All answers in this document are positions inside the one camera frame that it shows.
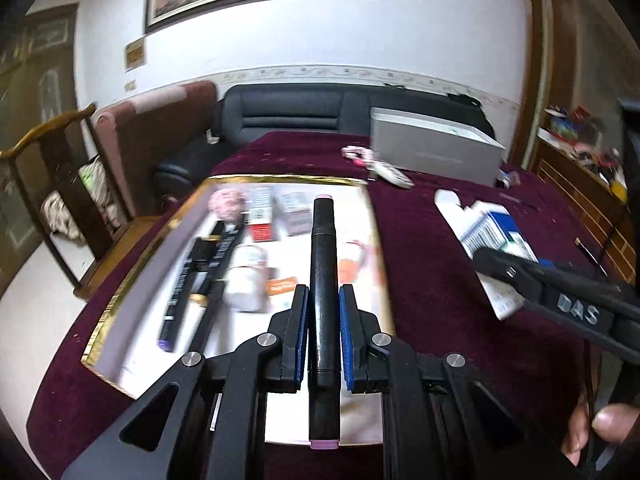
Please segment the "person's right hand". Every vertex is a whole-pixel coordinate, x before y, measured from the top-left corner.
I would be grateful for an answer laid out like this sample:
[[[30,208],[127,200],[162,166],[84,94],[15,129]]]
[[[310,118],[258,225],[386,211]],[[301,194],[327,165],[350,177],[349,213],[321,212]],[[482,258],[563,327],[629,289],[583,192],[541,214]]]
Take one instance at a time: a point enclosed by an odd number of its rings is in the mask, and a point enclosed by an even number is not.
[[[583,393],[568,421],[567,434],[561,444],[561,451],[576,466],[582,449],[588,443],[590,430],[605,442],[620,444],[631,432],[638,416],[638,408],[615,403],[608,404],[590,418],[587,397]]]

